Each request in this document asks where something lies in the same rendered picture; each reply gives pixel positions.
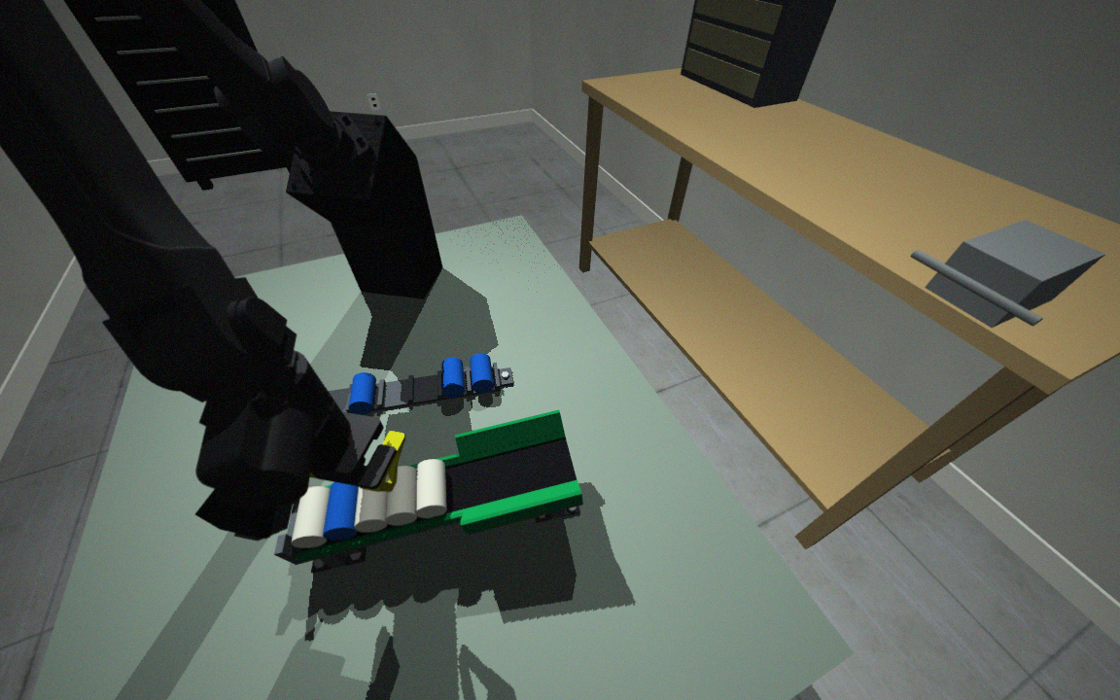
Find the white plastic bar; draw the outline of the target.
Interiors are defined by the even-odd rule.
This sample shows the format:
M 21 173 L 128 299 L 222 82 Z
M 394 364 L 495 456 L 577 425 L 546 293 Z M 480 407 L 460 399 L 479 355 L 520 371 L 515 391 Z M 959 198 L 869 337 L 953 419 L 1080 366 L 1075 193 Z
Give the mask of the white plastic bar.
M 311 548 L 311 545 L 323 545 L 328 541 L 328 538 L 324 538 L 323 533 L 326 513 L 328 513 L 329 495 L 330 488 L 316 486 L 308 488 L 306 495 L 299 498 L 292 545 Z
M 356 531 L 368 533 L 388 528 L 385 522 L 388 492 L 360 488 L 355 526 Z

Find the grey cylinder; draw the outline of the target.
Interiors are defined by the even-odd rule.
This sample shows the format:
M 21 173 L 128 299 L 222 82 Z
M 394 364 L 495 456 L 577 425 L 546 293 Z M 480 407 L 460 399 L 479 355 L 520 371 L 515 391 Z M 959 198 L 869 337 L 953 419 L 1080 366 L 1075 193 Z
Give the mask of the grey cylinder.
M 445 464 L 437 458 L 416 466 L 416 515 L 435 517 L 447 512 Z

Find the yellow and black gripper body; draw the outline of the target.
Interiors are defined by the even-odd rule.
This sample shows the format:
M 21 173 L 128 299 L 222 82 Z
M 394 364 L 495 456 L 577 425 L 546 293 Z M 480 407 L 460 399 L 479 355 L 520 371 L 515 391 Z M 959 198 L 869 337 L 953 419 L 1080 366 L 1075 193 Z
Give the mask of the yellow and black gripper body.
M 354 484 L 367 489 L 376 489 L 379 484 L 385 478 L 388 469 L 396 455 L 396 448 L 390 444 L 377 444 L 376 451 L 370 457 L 367 466 L 365 455 L 368 452 L 370 444 L 379 438 L 383 431 L 383 424 L 376 417 L 354 416 L 345 413 L 342 416 L 338 404 L 329 394 L 329 404 L 324 409 L 323 416 L 317 417 L 315 424 L 320 424 L 323 418 L 332 416 L 332 420 L 339 427 L 342 433 L 348 439 L 348 447 L 339 458 L 336 469 L 332 473 L 311 472 L 317 479 L 333 480 L 343 484 Z

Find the blue cylinder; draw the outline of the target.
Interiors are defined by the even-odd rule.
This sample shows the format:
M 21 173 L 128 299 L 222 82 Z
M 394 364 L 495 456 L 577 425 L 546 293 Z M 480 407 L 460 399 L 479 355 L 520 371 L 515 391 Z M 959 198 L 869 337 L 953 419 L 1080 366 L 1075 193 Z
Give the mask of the blue cylinder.
M 339 541 L 357 535 L 357 531 L 354 529 L 357 498 L 360 498 L 360 486 L 338 482 L 332 484 L 324 538 Z
M 472 355 L 472 390 L 475 393 L 489 393 L 494 388 L 492 360 L 483 353 Z
M 464 394 L 464 368 L 458 358 L 447 358 L 441 362 L 441 392 L 448 398 Z
M 357 373 L 352 382 L 348 411 L 354 416 L 368 416 L 376 395 L 376 376 L 367 372 Z

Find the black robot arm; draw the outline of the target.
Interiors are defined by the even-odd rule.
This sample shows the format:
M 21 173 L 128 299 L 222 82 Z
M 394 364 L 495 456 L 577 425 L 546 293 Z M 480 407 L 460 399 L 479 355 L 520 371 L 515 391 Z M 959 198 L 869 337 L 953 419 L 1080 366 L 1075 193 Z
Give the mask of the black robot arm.
M 373 153 L 302 72 L 267 60 L 203 1 L 122 3 L 212 80 L 258 148 L 289 150 L 320 190 Z M 288 529 L 310 472 L 333 473 L 349 444 L 332 416 L 315 424 L 328 388 L 284 316 L 184 217 L 44 0 L 0 0 L 0 147 L 128 360 L 152 384 L 206 402 L 195 473 L 214 491 L 195 515 L 253 541 Z

